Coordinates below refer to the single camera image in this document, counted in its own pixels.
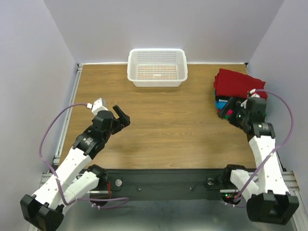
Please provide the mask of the white plastic basket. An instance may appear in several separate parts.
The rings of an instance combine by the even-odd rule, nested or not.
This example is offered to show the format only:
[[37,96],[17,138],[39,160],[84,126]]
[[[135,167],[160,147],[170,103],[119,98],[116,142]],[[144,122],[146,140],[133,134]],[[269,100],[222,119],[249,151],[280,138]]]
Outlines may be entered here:
[[127,78],[136,87],[178,87],[188,78],[182,49],[132,49],[128,56]]

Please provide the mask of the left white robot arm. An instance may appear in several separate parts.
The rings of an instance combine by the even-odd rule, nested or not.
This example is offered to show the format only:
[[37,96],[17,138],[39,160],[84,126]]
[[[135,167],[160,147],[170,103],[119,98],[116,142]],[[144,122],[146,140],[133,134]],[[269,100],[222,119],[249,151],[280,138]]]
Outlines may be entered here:
[[33,194],[20,201],[24,219],[41,231],[55,231],[65,213],[92,190],[107,185],[105,170],[90,166],[76,179],[77,174],[105,147],[110,137],[130,125],[130,117],[118,105],[109,111],[101,100],[86,104],[94,114],[92,125],[77,136],[65,160],[57,169],[50,168],[52,176]]

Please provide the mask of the red t shirt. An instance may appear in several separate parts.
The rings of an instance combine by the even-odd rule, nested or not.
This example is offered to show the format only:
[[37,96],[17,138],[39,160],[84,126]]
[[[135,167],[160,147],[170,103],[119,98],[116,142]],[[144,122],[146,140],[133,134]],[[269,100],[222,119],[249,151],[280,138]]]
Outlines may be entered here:
[[216,97],[246,98],[252,89],[264,89],[265,81],[246,74],[220,68],[215,76],[214,89]]

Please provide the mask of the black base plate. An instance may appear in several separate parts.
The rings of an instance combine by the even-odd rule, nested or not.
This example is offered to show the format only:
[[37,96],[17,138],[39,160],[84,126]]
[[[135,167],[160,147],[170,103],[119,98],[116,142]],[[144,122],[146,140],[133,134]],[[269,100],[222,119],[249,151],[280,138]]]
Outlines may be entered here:
[[131,201],[221,200],[234,193],[223,179],[223,169],[109,169],[107,182],[96,187],[101,194]]

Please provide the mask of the aluminium frame rail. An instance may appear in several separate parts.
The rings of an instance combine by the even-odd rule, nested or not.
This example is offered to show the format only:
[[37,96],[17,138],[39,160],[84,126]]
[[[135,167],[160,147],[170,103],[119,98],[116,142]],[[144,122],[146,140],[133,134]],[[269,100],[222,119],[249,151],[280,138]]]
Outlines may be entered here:
[[284,180],[285,185],[287,186],[288,190],[298,192],[300,191],[298,183],[296,181],[294,173],[291,172],[282,172],[282,178]]

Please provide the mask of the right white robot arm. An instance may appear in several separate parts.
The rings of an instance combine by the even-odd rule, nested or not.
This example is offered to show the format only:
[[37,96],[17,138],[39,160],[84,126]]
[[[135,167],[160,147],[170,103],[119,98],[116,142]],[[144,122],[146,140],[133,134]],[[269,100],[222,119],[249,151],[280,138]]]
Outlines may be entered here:
[[232,110],[228,122],[247,135],[257,167],[249,174],[244,166],[229,164],[224,168],[221,182],[227,188],[238,189],[232,204],[244,198],[251,221],[285,225],[298,209],[299,200],[290,194],[283,180],[274,127],[265,121],[266,106],[264,98],[250,96],[241,102],[231,97],[219,111],[219,118],[224,118]]

